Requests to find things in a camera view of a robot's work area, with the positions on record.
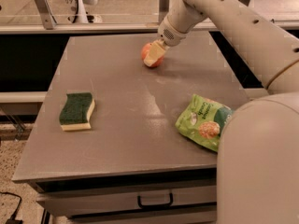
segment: green chip bag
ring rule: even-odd
[[[233,112],[225,105],[194,94],[176,127],[195,143],[218,152],[221,132]]]

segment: green sponge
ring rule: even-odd
[[[64,131],[91,129],[89,122],[95,107],[93,96],[89,92],[68,93],[59,121]]]

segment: drawer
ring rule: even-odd
[[[72,217],[132,210],[216,202],[216,186],[139,190],[103,193],[102,190],[76,190],[39,194],[37,202],[55,217]]]
[[[173,207],[161,211],[125,212],[68,219],[68,224],[216,224],[216,205]]]

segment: black handle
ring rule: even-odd
[[[172,195],[172,193],[169,193],[169,203],[163,203],[163,204],[155,204],[155,205],[144,205],[141,203],[141,197],[138,196],[138,206],[142,209],[147,209],[147,210],[151,210],[151,209],[165,209],[168,208],[172,205],[172,203],[174,202],[174,197]]]

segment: table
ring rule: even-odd
[[[208,32],[193,31],[151,69],[156,34],[74,36],[13,176],[70,223],[202,223],[216,219],[217,154],[180,135],[194,93],[236,109],[249,99]],[[63,132],[68,92],[90,91],[92,128]]]

